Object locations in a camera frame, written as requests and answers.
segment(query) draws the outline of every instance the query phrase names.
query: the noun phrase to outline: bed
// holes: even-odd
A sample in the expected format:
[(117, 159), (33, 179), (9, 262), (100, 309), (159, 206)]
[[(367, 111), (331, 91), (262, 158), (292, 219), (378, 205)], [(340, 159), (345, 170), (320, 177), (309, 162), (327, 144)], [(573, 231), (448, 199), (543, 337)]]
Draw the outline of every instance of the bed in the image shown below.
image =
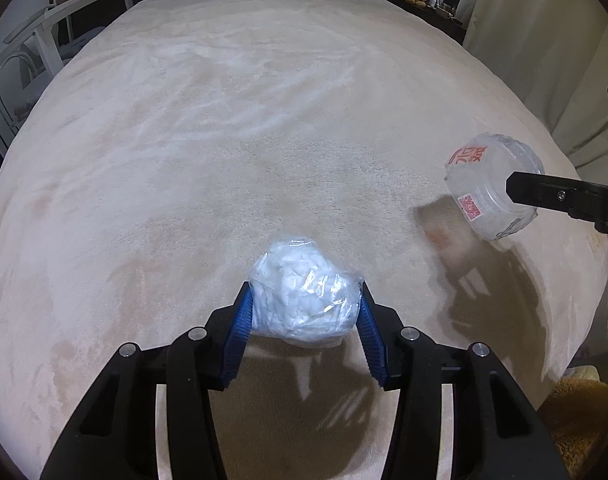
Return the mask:
[[(549, 211), (477, 238), (443, 178), (482, 132), (577, 178), (497, 77), (385, 0), (140, 2), (56, 75), (4, 160), (0, 442), (37, 478), (116, 348), (206, 321), (280, 233), (437, 342), (488, 343), (538, 406), (588, 332), (606, 238)], [(378, 478), (396, 401), (356, 333), (326, 351), (252, 338), (212, 395), (231, 479)]]

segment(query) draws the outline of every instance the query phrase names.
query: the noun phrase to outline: silver bolt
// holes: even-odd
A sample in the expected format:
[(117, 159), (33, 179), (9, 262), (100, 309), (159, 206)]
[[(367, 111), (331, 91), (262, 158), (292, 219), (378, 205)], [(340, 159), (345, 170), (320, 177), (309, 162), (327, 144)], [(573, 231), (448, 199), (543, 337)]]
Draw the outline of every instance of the silver bolt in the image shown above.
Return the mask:
[(188, 339), (192, 341), (201, 341), (206, 337), (206, 329), (201, 326), (196, 326), (188, 331)]
[(404, 339), (408, 339), (409, 341), (415, 341), (420, 337), (420, 331), (412, 326), (405, 326), (399, 333)]
[(124, 343), (122, 346), (120, 346), (120, 355), (122, 357), (130, 357), (135, 354), (136, 350), (137, 348), (135, 348), (133, 343)]
[(491, 353), (491, 350), (484, 343), (475, 343), (473, 345), (473, 353), (478, 357), (486, 357)]

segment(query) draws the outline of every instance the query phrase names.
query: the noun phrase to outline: red printed logo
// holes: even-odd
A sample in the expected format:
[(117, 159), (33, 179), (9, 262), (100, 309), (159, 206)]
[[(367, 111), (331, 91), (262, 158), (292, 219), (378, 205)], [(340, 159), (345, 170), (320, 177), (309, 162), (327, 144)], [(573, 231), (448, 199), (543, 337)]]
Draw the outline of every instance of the red printed logo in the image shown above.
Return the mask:
[(469, 220), (473, 221), (475, 218), (482, 216), (482, 212), (479, 210), (478, 205), (475, 203), (471, 195), (464, 195), (460, 197), (458, 202), (462, 208), (462, 211)]
[(460, 148), (449, 160), (449, 164), (455, 162), (479, 162), (482, 160), (482, 155), (486, 151), (486, 146), (469, 146), (468, 148)]

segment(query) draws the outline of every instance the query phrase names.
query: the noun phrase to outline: small bottle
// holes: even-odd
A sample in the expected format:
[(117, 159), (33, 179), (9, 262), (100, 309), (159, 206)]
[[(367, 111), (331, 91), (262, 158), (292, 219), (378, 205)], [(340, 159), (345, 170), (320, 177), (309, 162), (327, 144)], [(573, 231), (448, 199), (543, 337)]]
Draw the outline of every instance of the small bottle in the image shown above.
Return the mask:
[(481, 134), (453, 153), (445, 168), (450, 194), (485, 240), (514, 234), (537, 216), (537, 208), (513, 203), (506, 194), (506, 179), (514, 171), (544, 174), (542, 161), (523, 142)]

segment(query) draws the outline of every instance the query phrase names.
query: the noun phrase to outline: curtain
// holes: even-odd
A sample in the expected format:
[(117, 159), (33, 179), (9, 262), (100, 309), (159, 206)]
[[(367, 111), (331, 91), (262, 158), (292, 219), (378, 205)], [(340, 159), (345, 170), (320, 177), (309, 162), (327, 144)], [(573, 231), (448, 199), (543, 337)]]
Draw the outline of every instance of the curtain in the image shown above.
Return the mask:
[(608, 15), (597, 0), (477, 0), (464, 47), (608, 184)]

